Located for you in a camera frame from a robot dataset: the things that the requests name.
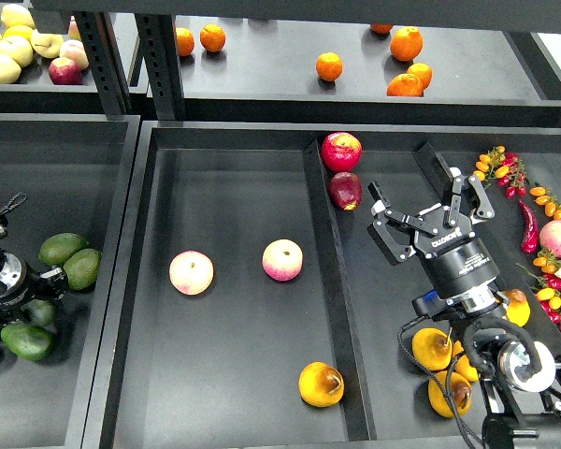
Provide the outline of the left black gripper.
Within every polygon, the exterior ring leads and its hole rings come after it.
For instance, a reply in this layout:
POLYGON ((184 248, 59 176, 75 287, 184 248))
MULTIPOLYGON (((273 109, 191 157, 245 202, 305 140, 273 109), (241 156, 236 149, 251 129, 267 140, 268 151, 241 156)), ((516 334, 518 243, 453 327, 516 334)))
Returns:
POLYGON ((60 300, 68 287, 62 267, 37 273, 14 254, 0 254, 0 326, 5 326, 33 299, 60 300))

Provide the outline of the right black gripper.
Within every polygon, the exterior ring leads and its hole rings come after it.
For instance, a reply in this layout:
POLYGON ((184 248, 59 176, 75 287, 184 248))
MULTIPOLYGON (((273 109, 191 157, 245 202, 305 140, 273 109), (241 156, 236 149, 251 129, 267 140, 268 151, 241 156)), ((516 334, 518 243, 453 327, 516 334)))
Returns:
POLYGON ((473 230, 493 219, 495 210, 478 175, 449 167, 439 153, 433 154, 430 168, 429 181, 440 204, 423 210, 419 218, 405 214, 394 210, 380 184, 372 181, 367 186, 373 200, 368 230, 391 265, 404 263, 416 251, 439 297, 446 299, 486 285, 499 274, 473 230), (438 233, 422 232, 423 223, 438 233))

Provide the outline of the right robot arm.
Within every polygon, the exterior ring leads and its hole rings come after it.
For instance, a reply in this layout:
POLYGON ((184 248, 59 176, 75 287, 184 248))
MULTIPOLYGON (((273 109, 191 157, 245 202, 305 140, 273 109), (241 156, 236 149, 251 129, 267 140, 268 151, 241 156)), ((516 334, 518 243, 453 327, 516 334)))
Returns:
POLYGON ((414 158, 440 196, 408 215, 395 210, 376 182, 370 234, 397 265, 419 258, 433 288, 415 298, 416 318, 447 321, 480 374, 486 416, 484 448, 561 448, 561 355, 506 317, 510 300, 496 290, 499 270, 473 226, 495 212, 479 178, 449 167, 428 146, 414 158))

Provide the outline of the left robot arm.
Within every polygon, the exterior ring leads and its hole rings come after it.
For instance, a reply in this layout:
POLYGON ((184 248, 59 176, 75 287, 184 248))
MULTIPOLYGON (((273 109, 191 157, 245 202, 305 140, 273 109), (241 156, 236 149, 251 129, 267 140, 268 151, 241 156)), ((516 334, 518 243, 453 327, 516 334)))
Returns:
MULTIPOLYGON (((26 194, 17 193, 0 208, 0 241, 7 237, 7 214, 25 200, 26 194)), ((57 316, 57 301, 66 289, 62 268, 36 271, 23 257, 0 246, 0 326, 17 321, 50 326, 57 316)))

